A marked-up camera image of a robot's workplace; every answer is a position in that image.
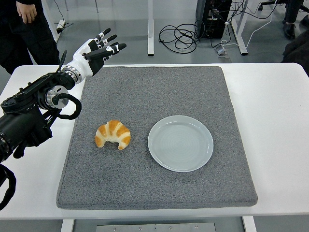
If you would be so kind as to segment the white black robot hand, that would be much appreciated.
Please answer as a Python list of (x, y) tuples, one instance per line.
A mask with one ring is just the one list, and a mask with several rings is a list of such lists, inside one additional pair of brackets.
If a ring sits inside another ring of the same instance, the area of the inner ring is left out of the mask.
[(95, 38), (87, 40), (73, 55), (73, 60), (62, 68), (69, 73), (75, 83), (94, 76), (112, 56), (126, 48), (125, 43), (113, 42), (116, 35), (107, 37), (110, 28), (100, 32)]

